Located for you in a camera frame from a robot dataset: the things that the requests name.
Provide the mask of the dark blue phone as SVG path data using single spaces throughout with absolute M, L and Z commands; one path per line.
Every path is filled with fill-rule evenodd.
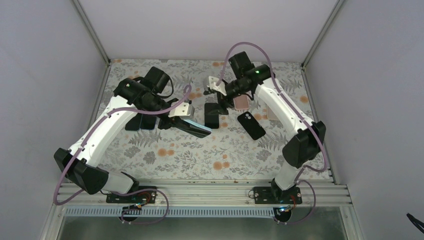
M 154 130 L 156 122 L 157 117 L 155 115 L 141 114 L 139 128 L 141 130 Z

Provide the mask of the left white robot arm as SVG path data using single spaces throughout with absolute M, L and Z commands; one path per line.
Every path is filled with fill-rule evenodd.
M 122 128 L 139 110 L 167 117 L 171 104 L 161 96 L 171 77 L 157 67 L 134 79 L 121 80 L 103 113 L 89 130 L 69 148 L 59 148 L 53 155 L 62 179 L 68 179 L 86 193 L 116 192 L 131 203 L 139 197 L 139 182 L 123 172 L 101 169 L 103 155 Z

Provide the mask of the black phone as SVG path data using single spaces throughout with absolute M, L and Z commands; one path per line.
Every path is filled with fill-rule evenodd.
M 220 127 L 219 114 L 217 112 L 218 104 L 207 102 L 204 104 L 204 125 L 210 129 Z

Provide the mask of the phone with beige case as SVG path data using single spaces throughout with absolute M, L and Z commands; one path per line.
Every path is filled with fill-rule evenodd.
M 141 128 L 142 117 L 143 117 L 143 115 L 141 113 L 136 114 L 132 119 L 130 119 L 126 123 L 124 129 L 126 131 L 130 131 L 130 132 L 139 131 L 140 128 Z

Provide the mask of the pink phone case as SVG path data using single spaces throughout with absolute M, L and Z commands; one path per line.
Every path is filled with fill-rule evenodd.
M 248 110 L 250 107 L 250 99 L 247 95 L 240 95 L 233 99 L 234 103 L 234 109 L 241 111 L 241 110 Z

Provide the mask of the black phone case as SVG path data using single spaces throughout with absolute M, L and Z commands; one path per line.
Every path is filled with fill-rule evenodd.
M 237 117 L 237 121 L 241 124 L 247 134 L 255 141 L 266 135 L 264 128 L 249 111 L 240 114 Z

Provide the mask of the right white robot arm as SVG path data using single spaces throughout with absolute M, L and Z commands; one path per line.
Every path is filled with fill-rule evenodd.
M 271 109 L 291 137 L 282 148 L 284 164 L 270 182 L 272 200 L 282 204 L 294 191 L 307 162 L 322 151 L 327 128 L 322 121 L 308 117 L 283 91 L 270 63 L 255 66 L 244 51 L 232 56 L 229 63 L 235 80 L 225 82 L 212 76 L 206 80 L 221 107 L 229 108 L 232 99 L 251 93 L 252 98 L 259 98 Z

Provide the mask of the beige phone case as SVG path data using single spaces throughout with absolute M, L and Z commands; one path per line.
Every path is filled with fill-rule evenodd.
M 277 115 L 272 111 L 272 109 L 268 105 L 266 106 L 266 115 L 267 119 L 270 121 L 280 121 Z

